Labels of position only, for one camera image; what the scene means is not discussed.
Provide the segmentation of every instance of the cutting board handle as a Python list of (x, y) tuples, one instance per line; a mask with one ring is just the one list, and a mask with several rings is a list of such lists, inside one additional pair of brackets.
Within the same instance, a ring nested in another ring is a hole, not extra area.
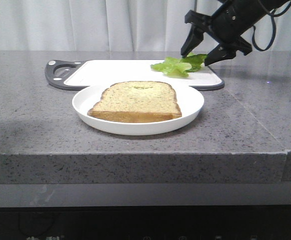
[(50, 85), (58, 89), (82, 90), (87, 86), (71, 86), (65, 84), (65, 81), (85, 62), (86, 61), (50, 60), (44, 69), (45, 78)]

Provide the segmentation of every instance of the bread slice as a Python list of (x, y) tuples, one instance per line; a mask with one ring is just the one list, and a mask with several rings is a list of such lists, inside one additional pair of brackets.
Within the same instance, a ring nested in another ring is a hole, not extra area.
[(152, 123), (182, 116), (172, 86), (159, 81), (126, 81), (107, 88), (88, 116), (121, 123)]

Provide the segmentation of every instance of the white curtain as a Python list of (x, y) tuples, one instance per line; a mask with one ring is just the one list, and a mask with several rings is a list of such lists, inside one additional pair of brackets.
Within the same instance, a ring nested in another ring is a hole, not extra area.
[[(211, 15), (220, 5), (217, 0), (0, 0), (0, 50), (180, 51), (190, 29), (185, 14), (191, 9)], [(291, 50), (291, 8), (276, 23), (270, 50)], [(264, 48), (271, 38), (270, 17), (256, 26), (256, 41)], [(250, 43), (251, 36), (251, 29), (243, 34)], [(205, 34), (195, 50), (209, 52), (216, 45)]]

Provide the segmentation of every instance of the black cable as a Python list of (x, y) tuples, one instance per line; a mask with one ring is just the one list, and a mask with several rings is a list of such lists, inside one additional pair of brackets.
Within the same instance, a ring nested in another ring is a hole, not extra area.
[(270, 39), (270, 42), (269, 44), (266, 46), (266, 48), (262, 49), (260, 48), (257, 43), (256, 43), (256, 38), (255, 38), (255, 34), (256, 34), (256, 29), (257, 27), (255, 25), (253, 25), (253, 34), (252, 34), (252, 44), (253, 46), (255, 47), (255, 49), (257, 49), (258, 51), (260, 52), (264, 52), (264, 51), (267, 51), (269, 48), (271, 48), (272, 44), (274, 43), (275, 41), (275, 38), (276, 38), (276, 34), (277, 34), (277, 26), (276, 26), (276, 22), (275, 22), (275, 17), (272, 16), (271, 17), (271, 23), (272, 23), (272, 36), (271, 36), (271, 39)]
[(291, 7), (291, 0), (290, 0), (289, 4), (286, 6), (286, 8), (285, 8), (282, 12), (280, 12), (280, 13), (278, 13), (278, 14), (274, 14), (274, 13), (272, 13), (272, 12), (269, 12), (268, 9), (266, 9), (266, 7), (262, 4), (261, 0), (257, 0), (257, 1), (258, 1), (258, 3), (260, 4), (260, 6), (263, 8), (263, 10), (266, 12), (266, 14), (269, 15), (270, 17), (274, 17), (274, 18), (282, 16), (282, 15), (285, 14), (285, 13), (289, 10), (289, 8)]
[(264, 49), (260, 48), (257, 45), (256, 38), (255, 38), (257, 27), (255, 25), (252, 26), (253, 27), (252, 44), (258, 51), (263, 52), (263, 51), (266, 51), (269, 48), (271, 48), (272, 44), (275, 41), (276, 34), (277, 34), (277, 26), (276, 26), (275, 18), (282, 16), (283, 14), (285, 14), (289, 10), (289, 8), (291, 7), (291, 0), (290, 0), (289, 4), (285, 7), (285, 9), (278, 14), (275, 14), (277, 9), (274, 9), (273, 11), (269, 12), (268, 9), (266, 9), (266, 7), (262, 4), (261, 0), (257, 0), (257, 1), (260, 4), (260, 6), (263, 8), (263, 10), (266, 12), (266, 14), (271, 17), (271, 23), (272, 23), (272, 36), (271, 36), (269, 44)]

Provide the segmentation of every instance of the white plate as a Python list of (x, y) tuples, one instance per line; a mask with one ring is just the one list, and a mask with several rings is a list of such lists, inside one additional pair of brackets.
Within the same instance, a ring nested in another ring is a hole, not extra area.
[(134, 136), (167, 133), (192, 122), (204, 104), (204, 97), (198, 90), (185, 84), (170, 83), (176, 92), (177, 103), (181, 109), (182, 117), (158, 122), (125, 123), (88, 116), (88, 110), (100, 100), (102, 92), (109, 88), (111, 84), (89, 86), (79, 91), (72, 99), (74, 109), (86, 124), (108, 133)]

